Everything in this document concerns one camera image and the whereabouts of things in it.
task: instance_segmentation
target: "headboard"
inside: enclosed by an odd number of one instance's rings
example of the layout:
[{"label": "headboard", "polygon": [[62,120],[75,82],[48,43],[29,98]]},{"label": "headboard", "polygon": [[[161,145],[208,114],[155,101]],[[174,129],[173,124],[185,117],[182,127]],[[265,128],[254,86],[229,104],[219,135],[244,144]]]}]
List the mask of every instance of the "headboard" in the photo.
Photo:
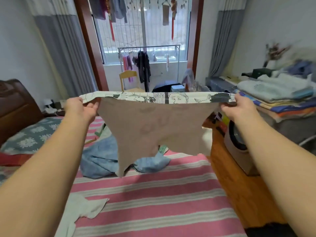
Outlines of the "headboard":
[{"label": "headboard", "polygon": [[0,80],[0,146],[20,130],[43,119],[33,97],[17,79]]}]

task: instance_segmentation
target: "wall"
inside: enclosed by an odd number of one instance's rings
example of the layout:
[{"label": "wall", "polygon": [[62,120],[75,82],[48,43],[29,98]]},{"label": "wall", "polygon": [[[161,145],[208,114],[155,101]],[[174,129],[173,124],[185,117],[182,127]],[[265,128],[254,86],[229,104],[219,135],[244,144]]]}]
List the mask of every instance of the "wall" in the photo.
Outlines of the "wall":
[{"label": "wall", "polygon": [[265,44],[316,47],[316,0],[248,0],[232,74],[263,66]]},{"label": "wall", "polygon": [[25,0],[1,0],[0,80],[18,79],[40,108],[60,94]]},{"label": "wall", "polygon": [[[179,83],[181,83],[184,72],[186,71],[187,62],[180,62],[179,64]],[[138,74],[138,68],[135,68],[135,65],[133,65],[133,69],[137,71]],[[122,91],[121,89],[121,82],[119,79],[119,74],[121,71],[120,65],[104,65],[104,71],[106,75],[106,81],[109,86],[110,91]],[[149,83],[149,90],[152,91],[152,89],[156,86],[156,84],[161,83],[165,80],[174,80],[177,81],[177,72],[178,72],[178,63],[177,62],[171,62],[169,64],[169,71],[166,70],[166,63],[151,63],[150,64],[150,83]],[[125,81],[125,89],[131,89],[134,88],[135,85],[130,85],[128,81]]]},{"label": "wall", "polygon": [[195,79],[205,84],[209,74],[220,0],[204,0]]}]

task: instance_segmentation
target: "person's left hand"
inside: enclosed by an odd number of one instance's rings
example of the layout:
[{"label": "person's left hand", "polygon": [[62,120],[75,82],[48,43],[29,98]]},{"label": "person's left hand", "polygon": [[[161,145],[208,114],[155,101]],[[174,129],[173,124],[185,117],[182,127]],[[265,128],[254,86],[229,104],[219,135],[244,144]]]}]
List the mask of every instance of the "person's left hand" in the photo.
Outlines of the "person's left hand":
[{"label": "person's left hand", "polygon": [[100,105],[100,99],[96,98],[88,104],[83,104],[81,97],[70,98],[66,102],[66,115],[82,117],[85,121],[91,124]]}]

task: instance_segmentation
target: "person's left arm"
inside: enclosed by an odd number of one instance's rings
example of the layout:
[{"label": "person's left arm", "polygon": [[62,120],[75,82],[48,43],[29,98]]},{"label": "person's left arm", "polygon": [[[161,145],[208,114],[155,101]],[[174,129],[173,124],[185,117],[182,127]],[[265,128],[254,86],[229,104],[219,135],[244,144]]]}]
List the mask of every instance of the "person's left arm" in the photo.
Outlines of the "person's left arm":
[{"label": "person's left arm", "polygon": [[54,236],[98,105],[67,100],[51,138],[0,187],[0,236]]}]

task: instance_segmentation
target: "wooden chair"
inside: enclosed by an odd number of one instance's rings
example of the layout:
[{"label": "wooden chair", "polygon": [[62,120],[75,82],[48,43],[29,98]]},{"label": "wooden chair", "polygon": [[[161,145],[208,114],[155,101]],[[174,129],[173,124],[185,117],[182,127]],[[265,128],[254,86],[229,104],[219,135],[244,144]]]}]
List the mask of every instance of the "wooden chair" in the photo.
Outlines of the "wooden chair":
[{"label": "wooden chair", "polygon": [[[124,90],[123,79],[130,78],[130,77],[136,77],[138,88]],[[119,78],[121,80],[121,88],[123,92],[145,92],[143,89],[140,88],[140,81],[139,81],[139,78],[137,77],[136,71],[131,71],[131,70],[124,71],[119,75]]]}]

